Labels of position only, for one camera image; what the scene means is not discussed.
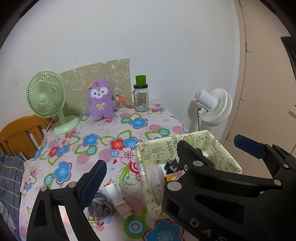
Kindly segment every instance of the yellow basket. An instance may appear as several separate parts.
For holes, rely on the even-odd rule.
[[[242,169],[238,163],[207,130],[139,142],[136,148],[139,177],[142,182],[147,211],[153,218],[163,219],[168,218],[168,216],[163,212],[161,206],[158,206],[155,202],[145,168],[148,165],[166,163],[168,160],[176,159],[179,162],[177,143],[180,140],[185,140],[191,146],[200,148],[205,155],[208,154],[207,158],[215,164],[216,169],[242,174]]]

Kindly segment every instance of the fan grille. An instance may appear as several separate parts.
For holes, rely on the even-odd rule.
[[[27,101],[36,115],[43,118],[55,116],[64,107],[65,100],[65,86],[60,75],[43,71],[29,82]]]
[[[232,108],[232,98],[221,88],[214,89],[209,94],[217,98],[217,105],[211,111],[206,112],[202,120],[209,126],[217,126],[229,116]]]

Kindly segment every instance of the plaid fabric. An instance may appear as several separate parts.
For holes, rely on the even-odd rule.
[[[20,185],[24,162],[18,156],[5,156],[0,149],[0,202],[16,220],[19,220],[20,215]]]
[[[2,215],[2,218],[10,231],[14,234],[15,238],[19,241],[22,241],[20,237],[19,221],[11,217],[10,213],[7,211],[7,208],[2,202],[0,202],[0,214]]]

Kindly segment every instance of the floral tablecloth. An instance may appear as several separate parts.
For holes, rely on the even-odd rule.
[[[117,111],[112,119],[93,122],[90,114],[80,117],[79,125],[64,135],[48,133],[33,159],[25,162],[21,185],[20,235],[26,240],[32,207],[42,185],[51,189],[78,181],[89,172],[98,159],[107,163],[107,175],[98,190],[119,186],[133,216],[124,220],[118,213],[110,219],[97,221],[85,214],[101,241],[184,241],[196,240],[172,220],[155,220],[147,214],[143,202],[136,165],[136,144],[188,130],[161,104],[154,103],[145,113],[136,113],[133,106]],[[62,219],[71,241],[77,240],[65,209]]]

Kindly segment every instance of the power cord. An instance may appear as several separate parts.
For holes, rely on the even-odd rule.
[[[47,135],[47,130],[50,128],[50,125],[52,125],[52,126],[54,126],[54,125],[56,125],[56,124],[52,124],[52,122],[53,122],[53,120],[54,120],[54,117],[52,118],[52,121],[49,123],[48,121],[47,121],[47,119],[46,118],[44,118],[45,119],[45,121],[48,123],[48,126],[47,126],[47,128],[46,128],[46,130],[45,130],[45,135],[44,135],[44,137]]]
[[[201,108],[198,108],[197,110],[197,122],[198,122],[198,131],[200,130],[200,115],[198,114],[198,112],[201,110]]]

